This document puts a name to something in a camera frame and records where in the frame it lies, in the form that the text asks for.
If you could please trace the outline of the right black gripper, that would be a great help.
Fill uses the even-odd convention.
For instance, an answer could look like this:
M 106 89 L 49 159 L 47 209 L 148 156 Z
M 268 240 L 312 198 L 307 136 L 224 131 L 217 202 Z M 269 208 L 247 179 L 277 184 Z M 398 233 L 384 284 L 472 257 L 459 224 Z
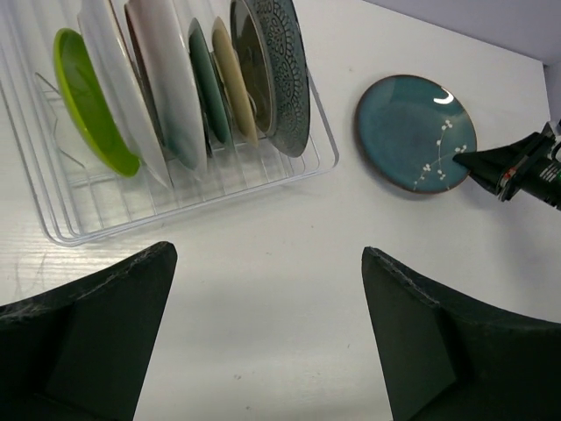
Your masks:
M 513 144 L 458 153 L 453 161 L 469 169 L 471 178 L 501 202 L 519 191 L 560 208 L 560 123 L 548 122 Z

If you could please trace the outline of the red floral plate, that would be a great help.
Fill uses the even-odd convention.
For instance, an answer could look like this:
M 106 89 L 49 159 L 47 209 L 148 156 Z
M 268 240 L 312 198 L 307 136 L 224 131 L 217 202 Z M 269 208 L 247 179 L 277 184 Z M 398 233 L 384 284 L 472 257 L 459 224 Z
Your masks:
M 173 187 L 160 140 L 111 1 L 83 1 L 77 15 L 89 58 L 117 129 L 153 177 Z

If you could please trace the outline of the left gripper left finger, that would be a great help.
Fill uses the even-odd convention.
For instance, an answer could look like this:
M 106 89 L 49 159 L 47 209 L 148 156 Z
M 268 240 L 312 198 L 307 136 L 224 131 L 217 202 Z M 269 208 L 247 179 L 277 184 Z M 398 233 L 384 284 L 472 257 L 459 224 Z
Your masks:
M 174 279 L 158 242 L 1 308 L 3 420 L 131 420 Z

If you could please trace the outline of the blue blossom plate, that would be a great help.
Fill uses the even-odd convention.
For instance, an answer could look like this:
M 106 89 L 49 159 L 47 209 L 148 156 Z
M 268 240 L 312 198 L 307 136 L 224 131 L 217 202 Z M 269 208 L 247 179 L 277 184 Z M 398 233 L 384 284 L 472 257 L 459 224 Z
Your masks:
M 469 170 L 454 157 L 477 150 L 464 105 L 418 75 L 390 75 L 367 88 L 354 112 L 354 131 L 373 168 L 394 186 L 417 194 L 455 189 Z

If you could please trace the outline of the lime green plate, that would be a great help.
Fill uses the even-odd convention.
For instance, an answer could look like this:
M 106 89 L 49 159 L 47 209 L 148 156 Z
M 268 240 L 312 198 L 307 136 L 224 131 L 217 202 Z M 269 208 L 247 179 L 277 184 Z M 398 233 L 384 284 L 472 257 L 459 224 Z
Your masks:
M 136 175 L 140 160 L 117 129 L 80 33 L 68 27 L 55 33 L 53 69 L 68 115 L 91 152 L 115 174 Z

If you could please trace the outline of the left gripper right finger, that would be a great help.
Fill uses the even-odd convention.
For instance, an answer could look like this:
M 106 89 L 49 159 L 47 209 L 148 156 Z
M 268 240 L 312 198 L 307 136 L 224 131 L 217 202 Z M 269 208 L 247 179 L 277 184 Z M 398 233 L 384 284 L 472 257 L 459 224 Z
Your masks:
M 361 271 L 393 419 L 559 419 L 559 324 L 481 302 L 374 247 Z

